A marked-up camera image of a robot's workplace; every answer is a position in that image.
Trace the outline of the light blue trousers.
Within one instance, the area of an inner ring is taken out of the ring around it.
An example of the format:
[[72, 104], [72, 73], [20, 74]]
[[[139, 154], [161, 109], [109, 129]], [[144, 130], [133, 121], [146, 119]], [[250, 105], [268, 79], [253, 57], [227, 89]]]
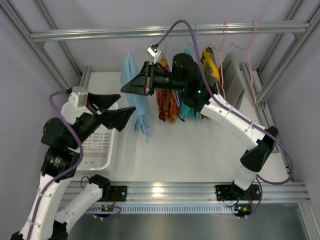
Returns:
[[[127, 56], [124, 58], [121, 71], [120, 71], [120, 83], [123, 87], [129, 83], [134, 77], [137, 77], [139, 73], [138, 67], [134, 58], [131, 56], [129, 50], [127, 50]], [[149, 102], [147, 96], [126, 93], [127, 104], [129, 107], [135, 107], [136, 110], [132, 114], [132, 127], [134, 132], [142, 131], [145, 136], [148, 136], [149, 124]]]

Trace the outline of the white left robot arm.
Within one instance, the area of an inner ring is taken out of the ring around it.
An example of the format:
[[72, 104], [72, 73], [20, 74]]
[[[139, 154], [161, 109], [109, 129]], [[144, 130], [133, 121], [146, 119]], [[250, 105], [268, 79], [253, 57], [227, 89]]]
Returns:
[[68, 90], [68, 102], [86, 110], [70, 124], [53, 101], [61, 93], [58, 91], [49, 96], [58, 117], [49, 119], [43, 126], [41, 142], [48, 146], [48, 150], [41, 167], [37, 194], [24, 226], [12, 234], [13, 240], [66, 240], [90, 206], [111, 195], [111, 181], [96, 174], [88, 179], [82, 192], [64, 210], [58, 210], [65, 190], [83, 160], [83, 142], [100, 126], [122, 131], [136, 108], [111, 110], [110, 107], [121, 97], [119, 94], [85, 93], [84, 99], [79, 100]]

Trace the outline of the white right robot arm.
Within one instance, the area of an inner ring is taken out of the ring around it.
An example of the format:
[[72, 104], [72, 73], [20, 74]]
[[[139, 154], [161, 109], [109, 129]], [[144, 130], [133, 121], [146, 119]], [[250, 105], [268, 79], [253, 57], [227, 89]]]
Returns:
[[274, 126], [255, 125], [234, 109], [203, 82], [198, 64], [186, 53], [173, 57], [171, 71], [164, 70], [159, 63], [146, 61], [137, 76], [121, 87], [121, 92], [151, 96], [156, 89], [180, 92], [188, 107], [220, 124], [242, 143], [246, 151], [231, 185], [237, 193], [247, 191], [273, 151], [279, 131]]

